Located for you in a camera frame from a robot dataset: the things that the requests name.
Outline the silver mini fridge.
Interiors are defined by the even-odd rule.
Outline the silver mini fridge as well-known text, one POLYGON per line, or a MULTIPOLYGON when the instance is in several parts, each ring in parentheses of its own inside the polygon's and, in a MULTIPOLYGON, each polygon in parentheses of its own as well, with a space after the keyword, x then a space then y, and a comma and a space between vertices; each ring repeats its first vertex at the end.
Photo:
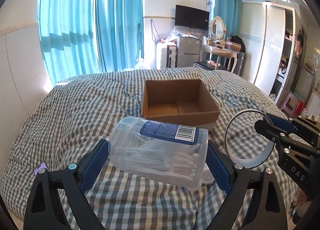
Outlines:
POLYGON ((181 36, 177 40, 177 67, 192 67, 200 60, 200 40, 197 37, 181 36))

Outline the teal curtain left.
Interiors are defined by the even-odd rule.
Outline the teal curtain left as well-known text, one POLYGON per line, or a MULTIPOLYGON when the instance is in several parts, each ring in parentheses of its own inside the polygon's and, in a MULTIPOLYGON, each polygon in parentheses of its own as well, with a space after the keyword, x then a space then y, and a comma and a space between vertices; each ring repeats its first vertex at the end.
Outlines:
POLYGON ((38 0, 44 68, 52 84, 126 71, 144 57, 143 0, 38 0))

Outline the pink plastic stool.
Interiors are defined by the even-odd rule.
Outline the pink plastic stool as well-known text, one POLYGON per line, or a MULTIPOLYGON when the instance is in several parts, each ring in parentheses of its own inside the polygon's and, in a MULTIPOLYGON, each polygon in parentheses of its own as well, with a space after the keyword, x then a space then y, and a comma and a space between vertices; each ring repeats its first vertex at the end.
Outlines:
POLYGON ((304 101, 290 92, 280 106, 280 110, 288 117, 294 117, 299 107, 304 106, 304 101))

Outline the black cushioned chair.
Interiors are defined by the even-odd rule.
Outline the black cushioned chair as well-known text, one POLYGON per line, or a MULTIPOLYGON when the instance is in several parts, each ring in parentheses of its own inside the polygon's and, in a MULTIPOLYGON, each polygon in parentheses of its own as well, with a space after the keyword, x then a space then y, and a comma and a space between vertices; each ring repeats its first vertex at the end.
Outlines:
POLYGON ((193 67, 201 68, 204 70, 223 70, 227 71, 227 69, 224 66, 218 66, 217 69, 215 68, 215 65, 210 65, 207 61, 204 62, 194 62, 193 67))

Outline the black wall television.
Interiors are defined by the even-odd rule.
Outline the black wall television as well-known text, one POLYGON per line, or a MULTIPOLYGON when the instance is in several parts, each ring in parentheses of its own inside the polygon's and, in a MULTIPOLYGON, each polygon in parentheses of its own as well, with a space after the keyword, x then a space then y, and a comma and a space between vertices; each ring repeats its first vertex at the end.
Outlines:
POLYGON ((207 31, 209 26, 209 15, 210 13, 208 11, 176 5, 175 26, 183 26, 207 31))

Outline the teal curtain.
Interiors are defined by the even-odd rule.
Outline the teal curtain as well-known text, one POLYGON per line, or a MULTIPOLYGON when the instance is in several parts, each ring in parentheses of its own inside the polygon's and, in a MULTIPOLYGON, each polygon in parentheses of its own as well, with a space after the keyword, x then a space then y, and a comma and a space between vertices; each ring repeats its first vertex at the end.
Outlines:
POLYGON ((144 57, 143 0, 38 0, 44 68, 52 84, 126 71, 144 57))
POLYGON ((227 37, 240 36, 242 0, 215 0, 213 14, 223 20, 227 37))

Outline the white oval vanity mirror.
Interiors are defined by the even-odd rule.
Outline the white oval vanity mirror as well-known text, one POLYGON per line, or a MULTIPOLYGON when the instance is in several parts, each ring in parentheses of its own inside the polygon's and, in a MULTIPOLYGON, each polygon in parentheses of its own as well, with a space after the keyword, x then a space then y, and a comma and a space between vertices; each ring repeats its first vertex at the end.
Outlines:
POLYGON ((226 34, 226 26, 220 16, 216 16, 209 26, 209 37, 215 40, 223 39, 226 34))

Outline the brown cardboard box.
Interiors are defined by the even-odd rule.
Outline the brown cardboard box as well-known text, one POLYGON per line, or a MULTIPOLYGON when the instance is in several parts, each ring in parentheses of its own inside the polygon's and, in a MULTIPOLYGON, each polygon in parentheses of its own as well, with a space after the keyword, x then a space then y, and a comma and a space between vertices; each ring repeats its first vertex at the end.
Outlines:
POLYGON ((220 107, 200 79, 146 80, 141 116, 211 132, 220 107))

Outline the teal curtain right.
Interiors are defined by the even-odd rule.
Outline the teal curtain right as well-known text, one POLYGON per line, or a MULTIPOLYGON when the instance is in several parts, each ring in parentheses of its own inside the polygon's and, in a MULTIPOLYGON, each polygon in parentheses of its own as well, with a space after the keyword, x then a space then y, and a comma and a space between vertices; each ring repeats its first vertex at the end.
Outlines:
POLYGON ((227 37, 240 36, 242 0, 215 0, 213 14, 223 20, 227 37))

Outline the white suitcase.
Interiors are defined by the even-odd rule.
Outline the white suitcase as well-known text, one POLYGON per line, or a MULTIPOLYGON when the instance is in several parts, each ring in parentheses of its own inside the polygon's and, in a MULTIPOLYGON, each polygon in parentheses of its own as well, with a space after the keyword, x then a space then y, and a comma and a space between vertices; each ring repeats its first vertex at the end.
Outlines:
POLYGON ((156 45, 156 69, 176 67, 175 43, 158 43, 156 45))

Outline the clear plastic jar blue label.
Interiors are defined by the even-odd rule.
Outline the clear plastic jar blue label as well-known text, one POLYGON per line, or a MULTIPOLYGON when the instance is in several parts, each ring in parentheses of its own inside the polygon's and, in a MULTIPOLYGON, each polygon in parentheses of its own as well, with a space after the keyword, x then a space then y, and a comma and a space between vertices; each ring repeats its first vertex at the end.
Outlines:
POLYGON ((128 116, 111 133, 109 157, 127 173, 196 191, 214 182, 208 140, 207 129, 128 116))

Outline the white sliding wardrobe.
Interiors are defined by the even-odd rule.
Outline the white sliding wardrobe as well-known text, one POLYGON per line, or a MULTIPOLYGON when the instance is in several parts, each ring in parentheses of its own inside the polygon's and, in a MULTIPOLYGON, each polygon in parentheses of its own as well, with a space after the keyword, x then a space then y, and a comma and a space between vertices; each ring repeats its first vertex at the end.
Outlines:
POLYGON ((277 106, 285 99, 295 73, 295 38, 300 17, 289 6, 272 2, 242 4, 240 38, 246 48, 242 78, 271 97, 277 106))

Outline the white dressing table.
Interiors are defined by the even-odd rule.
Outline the white dressing table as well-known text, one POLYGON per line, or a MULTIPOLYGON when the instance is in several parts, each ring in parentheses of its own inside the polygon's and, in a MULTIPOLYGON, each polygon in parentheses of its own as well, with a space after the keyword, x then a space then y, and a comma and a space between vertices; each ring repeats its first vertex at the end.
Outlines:
POLYGON ((229 50, 229 49, 220 49, 219 47, 215 47, 215 46, 210 46, 210 45, 201 45, 200 46, 200 52, 199 52, 199 60, 201 62, 205 61, 206 58, 204 56, 205 53, 209 53, 210 54, 210 59, 212 59, 212 55, 217 55, 217 60, 215 62, 215 70, 218 69, 219 67, 219 63, 221 58, 225 58, 225 59, 234 59, 233 65, 232 61, 230 60, 227 66, 227 70, 231 73, 234 72, 236 64, 238 62, 237 56, 238 56, 238 52, 237 51, 233 51, 233 50, 229 50))

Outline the black backpack on table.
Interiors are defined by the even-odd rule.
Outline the black backpack on table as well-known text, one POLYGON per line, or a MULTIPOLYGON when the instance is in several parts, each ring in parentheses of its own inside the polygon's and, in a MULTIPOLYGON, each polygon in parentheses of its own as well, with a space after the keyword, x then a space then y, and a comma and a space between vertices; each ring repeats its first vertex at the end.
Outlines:
POLYGON ((246 52, 244 42, 239 36, 231 36, 230 41, 241 45, 241 52, 246 52))

